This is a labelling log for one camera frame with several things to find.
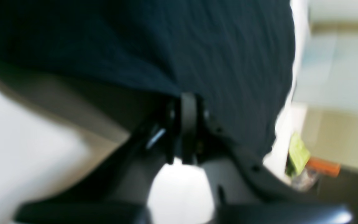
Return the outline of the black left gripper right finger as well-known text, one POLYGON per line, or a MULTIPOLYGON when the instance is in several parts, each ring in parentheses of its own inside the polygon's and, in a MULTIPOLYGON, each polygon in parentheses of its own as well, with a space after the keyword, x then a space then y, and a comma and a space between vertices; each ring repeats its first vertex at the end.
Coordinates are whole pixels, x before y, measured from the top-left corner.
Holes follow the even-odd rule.
POLYGON ((284 184, 233 141, 204 101, 181 95, 181 158, 204 169, 213 193, 212 224, 351 224, 343 204, 326 204, 284 184))

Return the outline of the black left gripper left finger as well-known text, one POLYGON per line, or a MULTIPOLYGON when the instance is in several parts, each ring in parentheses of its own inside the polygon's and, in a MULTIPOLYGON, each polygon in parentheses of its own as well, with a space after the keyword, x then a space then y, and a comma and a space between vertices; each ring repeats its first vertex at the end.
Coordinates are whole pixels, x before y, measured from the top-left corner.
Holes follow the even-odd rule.
POLYGON ((152 224, 147 207, 155 176, 172 164, 178 141, 181 100, 173 98, 146 118, 130 138, 69 189, 24 203, 20 224, 152 224))

